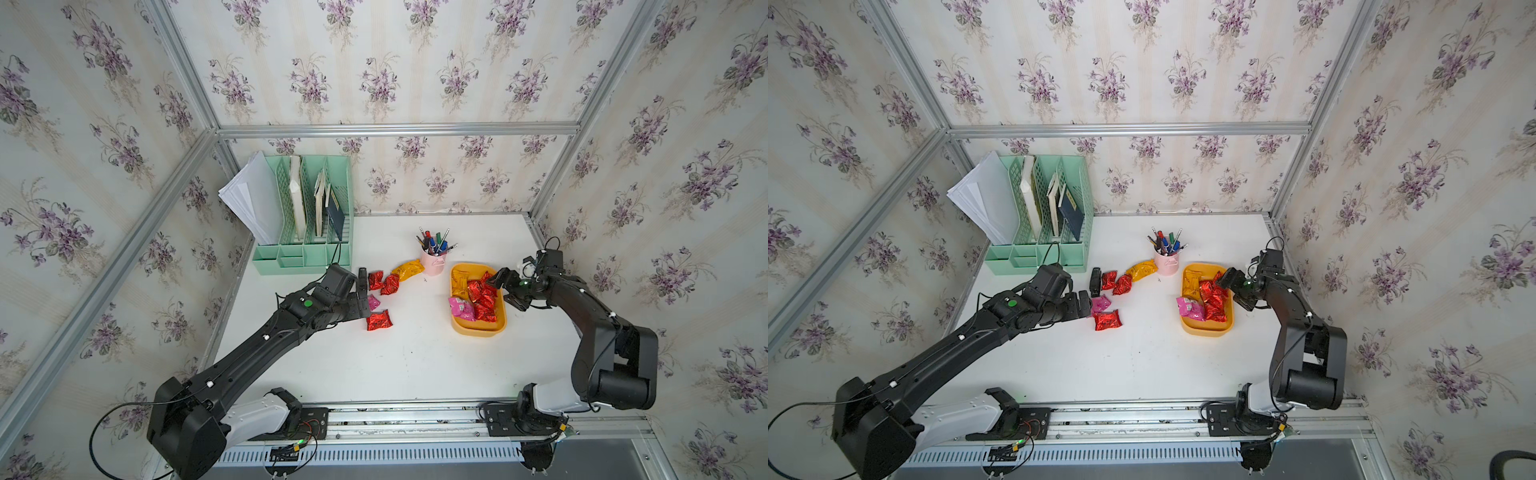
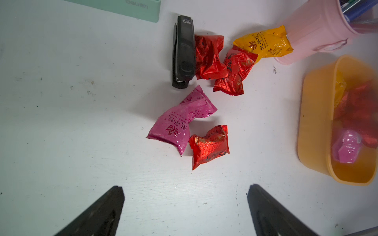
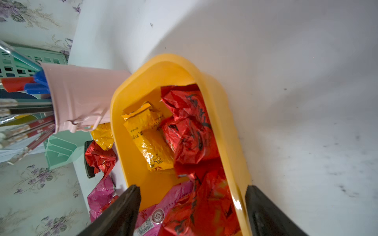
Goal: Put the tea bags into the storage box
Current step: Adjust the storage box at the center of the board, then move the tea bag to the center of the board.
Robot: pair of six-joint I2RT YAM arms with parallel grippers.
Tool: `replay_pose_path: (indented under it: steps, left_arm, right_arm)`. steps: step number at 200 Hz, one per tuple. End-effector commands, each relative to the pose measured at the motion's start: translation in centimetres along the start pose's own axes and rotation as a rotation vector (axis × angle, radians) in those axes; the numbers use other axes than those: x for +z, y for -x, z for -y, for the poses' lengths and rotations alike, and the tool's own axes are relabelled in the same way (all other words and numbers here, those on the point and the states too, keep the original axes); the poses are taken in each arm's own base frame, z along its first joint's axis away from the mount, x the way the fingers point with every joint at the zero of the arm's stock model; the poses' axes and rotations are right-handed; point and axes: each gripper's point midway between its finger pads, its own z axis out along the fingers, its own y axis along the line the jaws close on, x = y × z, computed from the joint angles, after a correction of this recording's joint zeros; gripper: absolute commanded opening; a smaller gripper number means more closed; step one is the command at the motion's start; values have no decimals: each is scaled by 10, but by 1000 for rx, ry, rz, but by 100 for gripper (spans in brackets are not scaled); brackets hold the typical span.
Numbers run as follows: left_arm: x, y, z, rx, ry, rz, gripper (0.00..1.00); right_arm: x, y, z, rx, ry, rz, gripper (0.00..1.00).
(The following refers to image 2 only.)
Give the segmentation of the pink tea bag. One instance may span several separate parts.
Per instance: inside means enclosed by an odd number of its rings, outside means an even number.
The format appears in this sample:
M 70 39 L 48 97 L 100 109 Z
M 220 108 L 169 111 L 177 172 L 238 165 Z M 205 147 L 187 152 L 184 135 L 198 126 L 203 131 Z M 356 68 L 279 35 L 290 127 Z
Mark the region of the pink tea bag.
M 351 129 L 342 129 L 332 145 L 332 157 L 343 164 L 355 163 L 362 149 L 362 137 Z
M 182 155 L 190 138 L 189 124 L 207 118 L 217 111 L 200 85 L 177 106 L 164 112 L 150 129 L 147 138 L 169 143 Z

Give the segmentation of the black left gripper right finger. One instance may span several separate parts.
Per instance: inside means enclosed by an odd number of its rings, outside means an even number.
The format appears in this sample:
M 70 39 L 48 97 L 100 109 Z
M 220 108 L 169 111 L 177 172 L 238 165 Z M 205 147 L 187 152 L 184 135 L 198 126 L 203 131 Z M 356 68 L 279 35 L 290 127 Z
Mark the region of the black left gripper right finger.
M 316 235 L 261 186 L 251 185 L 247 199 L 258 236 Z

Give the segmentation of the small yellow tea bag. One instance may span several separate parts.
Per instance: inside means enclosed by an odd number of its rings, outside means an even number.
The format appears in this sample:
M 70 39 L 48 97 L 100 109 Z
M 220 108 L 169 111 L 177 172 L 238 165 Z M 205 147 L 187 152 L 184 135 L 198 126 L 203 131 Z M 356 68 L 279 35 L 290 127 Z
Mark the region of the small yellow tea bag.
M 339 70 L 336 73 L 336 82 L 335 82 L 335 97 L 334 97 L 334 108 L 337 108 L 340 104 L 341 99 L 343 98 L 346 82 L 342 72 Z

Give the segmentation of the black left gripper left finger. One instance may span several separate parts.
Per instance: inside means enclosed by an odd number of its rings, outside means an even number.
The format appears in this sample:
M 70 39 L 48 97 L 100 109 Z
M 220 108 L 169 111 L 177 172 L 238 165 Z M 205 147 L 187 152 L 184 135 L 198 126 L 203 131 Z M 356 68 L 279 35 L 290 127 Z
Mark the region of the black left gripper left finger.
M 123 188 L 113 186 L 57 236 L 114 236 L 125 202 Z

